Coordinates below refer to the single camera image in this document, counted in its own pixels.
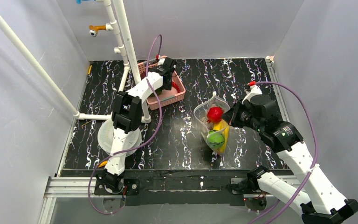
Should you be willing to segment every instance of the floor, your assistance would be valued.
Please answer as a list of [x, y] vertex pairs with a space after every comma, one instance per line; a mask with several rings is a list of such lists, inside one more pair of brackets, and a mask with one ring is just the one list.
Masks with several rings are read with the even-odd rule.
[[[92, 63], [80, 112], [109, 114], [114, 95], [123, 72], [120, 61]], [[193, 117], [194, 108], [207, 101], [213, 91], [230, 106], [245, 97], [243, 85], [250, 81], [271, 80], [264, 59], [191, 59], [178, 60], [176, 68], [187, 90], [183, 101], [163, 108], [163, 123], [152, 143], [126, 158], [126, 169], [144, 170], [249, 170], [258, 165], [270, 169], [287, 168], [265, 146], [251, 129], [231, 128], [225, 153], [214, 153], [204, 143], [200, 128]], [[126, 90], [134, 86], [132, 77]], [[262, 91], [276, 100], [272, 87]], [[152, 111], [153, 121], [141, 128], [143, 139], [148, 139], [157, 125], [158, 110]], [[72, 133], [63, 169], [89, 170], [107, 157], [98, 145], [97, 133], [101, 121], [78, 120]]]

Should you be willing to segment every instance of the black marble table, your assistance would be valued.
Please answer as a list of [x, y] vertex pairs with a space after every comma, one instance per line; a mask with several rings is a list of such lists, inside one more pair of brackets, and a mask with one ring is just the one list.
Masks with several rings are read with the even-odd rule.
[[[119, 61], [92, 63], [80, 112], [110, 114], [114, 95], [123, 72]], [[251, 129], [231, 128], [227, 148], [221, 156], [209, 149], [194, 118], [194, 108], [213, 94], [230, 106], [245, 97], [243, 85], [250, 81], [270, 80], [267, 65], [261, 58], [178, 60], [176, 68], [187, 90], [183, 101], [163, 107], [163, 122], [156, 138], [147, 147], [126, 158], [126, 169], [146, 170], [249, 170], [258, 165], [271, 169], [287, 168]], [[126, 90], [134, 86], [127, 79]], [[271, 86], [262, 86], [263, 93], [276, 100]], [[143, 139], [149, 139], [158, 121], [158, 110], [151, 112], [152, 122], [142, 125]], [[102, 121], [78, 120], [65, 158], [64, 170], [92, 169], [108, 156], [98, 145], [97, 132]]]

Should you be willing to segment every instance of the plastic basket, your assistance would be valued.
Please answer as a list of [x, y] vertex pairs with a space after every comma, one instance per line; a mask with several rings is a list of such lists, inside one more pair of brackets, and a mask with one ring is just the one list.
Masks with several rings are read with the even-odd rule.
[[[139, 73], [141, 75], [141, 78], [144, 78], [146, 75], [146, 62], [142, 62], [138, 64]], [[149, 65], [149, 68], [153, 68], [157, 66], [157, 63]], [[186, 89], [182, 83], [182, 80], [178, 77], [178, 74], [173, 72], [172, 81], [176, 83], [179, 87], [179, 92], [176, 91], [175, 88], [172, 88], [171, 90], [163, 90], [163, 92], [158, 96], [160, 99], [161, 106], [167, 106], [169, 104], [173, 104], [175, 102], [181, 101], [185, 98]], [[149, 97], [146, 99], [147, 104], [149, 105], [151, 110], [158, 109], [158, 102], [155, 97]]]

